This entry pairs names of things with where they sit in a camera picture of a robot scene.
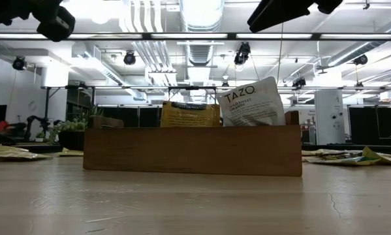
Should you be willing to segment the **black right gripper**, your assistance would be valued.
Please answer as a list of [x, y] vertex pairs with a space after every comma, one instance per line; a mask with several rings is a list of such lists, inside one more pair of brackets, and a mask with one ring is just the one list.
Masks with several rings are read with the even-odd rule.
[[331, 14], [343, 0], [261, 0], [247, 24], [252, 33], [310, 14], [308, 8], [317, 4], [319, 12]]

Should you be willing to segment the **white orange Tazo tea packet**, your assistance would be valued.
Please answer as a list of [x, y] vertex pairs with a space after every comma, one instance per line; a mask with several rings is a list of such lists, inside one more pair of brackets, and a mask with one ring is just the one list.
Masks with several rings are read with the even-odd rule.
[[221, 93], [217, 101], [225, 127], [286, 124], [283, 103], [272, 76]]

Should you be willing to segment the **black horizontal crossbar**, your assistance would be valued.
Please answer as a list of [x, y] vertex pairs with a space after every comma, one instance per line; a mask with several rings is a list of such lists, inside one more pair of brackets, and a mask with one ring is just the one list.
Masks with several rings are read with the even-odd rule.
[[77, 40], [391, 41], [391, 33], [73, 33]]

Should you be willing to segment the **white pillar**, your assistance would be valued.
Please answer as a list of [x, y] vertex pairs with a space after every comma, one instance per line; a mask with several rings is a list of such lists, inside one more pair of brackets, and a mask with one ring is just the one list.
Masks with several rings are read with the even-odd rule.
[[318, 145], [345, 143], [342, 92], [323, 89], [315, 93], [316, 136]]

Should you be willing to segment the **small potted succulent plant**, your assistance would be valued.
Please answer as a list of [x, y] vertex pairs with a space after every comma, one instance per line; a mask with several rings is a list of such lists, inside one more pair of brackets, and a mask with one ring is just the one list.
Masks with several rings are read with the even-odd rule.
[[84, 135], [92, 116], [103, 116], [103, 109], [97, 105], [91, 105], [87, 110], [80, 110], [66, 121], [55, 121], [49, 135], [51, 143], [59, 143], [69, 150], [84, 150]]

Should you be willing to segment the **pile of packets right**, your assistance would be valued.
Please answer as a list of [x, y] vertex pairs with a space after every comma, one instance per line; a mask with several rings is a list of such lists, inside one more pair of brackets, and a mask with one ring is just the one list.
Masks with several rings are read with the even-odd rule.
[[334, 150], [334, 149], [318, 149], [314, 151], [302, 150], [303, 156], [323, 156], [323, 155], [356, 155], [362, 153], [362, 150]]

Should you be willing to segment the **wooden three-compartment tray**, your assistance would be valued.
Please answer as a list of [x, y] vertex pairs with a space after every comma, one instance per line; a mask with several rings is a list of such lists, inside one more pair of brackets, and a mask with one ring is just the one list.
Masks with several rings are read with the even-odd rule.
[[83, 168], [300, 177], [300, 127], [90, 128]]

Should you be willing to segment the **silver ceiling air duct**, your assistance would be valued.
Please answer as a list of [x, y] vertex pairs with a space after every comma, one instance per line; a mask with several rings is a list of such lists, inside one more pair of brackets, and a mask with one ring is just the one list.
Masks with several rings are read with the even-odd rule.
[[225, 0], [179, 0], [181, 24], [185, 32], [218, 32]]

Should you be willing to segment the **black background scaffold rail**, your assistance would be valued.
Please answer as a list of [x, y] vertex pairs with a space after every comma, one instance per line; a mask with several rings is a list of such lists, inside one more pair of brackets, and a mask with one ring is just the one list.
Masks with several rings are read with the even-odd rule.
[[[164, 94], [165, 99], [170, 100], [177, 93], [182, 91], [204, 91], [205, 97], [212, 97], [213, 101], [217, 101], [217, 95], [219, 93], [224, 93], [235, 89], [234, 86], [61, 86], [61, 87], [46, 87], [43, 89], [46, 90], [46, 98], [49, 99], [53, 93], [51, 90], [59, 91], [61, 89], [68, 90], [91, 90], [90, 97], [93, 104], [96, 103], [96, 95], [98, 90], [102, 91], [120, 91], [125, 95], [130, 95], [136, 101], [145, 101], [148, 106], [159, 106], [159, 101], [151, 102], [149, 100], [150, 95], [158, 95], [160, 93]], [[280, 94], [291, 94], [298, 97], [315, 93], [320, 90], [339, 90], [342, 93], [345, 93], [351, 97], [358, 96], [366, 93], [383, 93], [391, 91], [391, 86], [379, 86], [379, 87], [309, 87], [309, 86], [300, 86], [300, 87], [278, 87], [277, 91]]]

